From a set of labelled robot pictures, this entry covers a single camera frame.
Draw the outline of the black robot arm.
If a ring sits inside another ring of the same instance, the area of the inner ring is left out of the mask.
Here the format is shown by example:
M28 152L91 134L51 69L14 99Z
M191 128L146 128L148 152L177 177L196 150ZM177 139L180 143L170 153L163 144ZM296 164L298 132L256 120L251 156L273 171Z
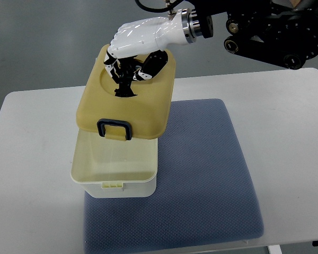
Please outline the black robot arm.
M294 1L292 7L273 1L191 1L182 10L188 42L211 38L211 17L227 13L230 36L225 49L234 55L297 70L318 55L318 1Z

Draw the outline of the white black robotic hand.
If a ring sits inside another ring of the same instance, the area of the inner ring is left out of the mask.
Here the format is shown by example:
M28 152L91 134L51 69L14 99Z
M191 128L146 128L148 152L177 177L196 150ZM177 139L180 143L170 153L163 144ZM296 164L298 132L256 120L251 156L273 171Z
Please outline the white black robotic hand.
M105 55L105 69L118 84L122 80L149 80L168 62L168 45L188 45L202 35L196 12L178 10L175 16L152 17L123 24Z

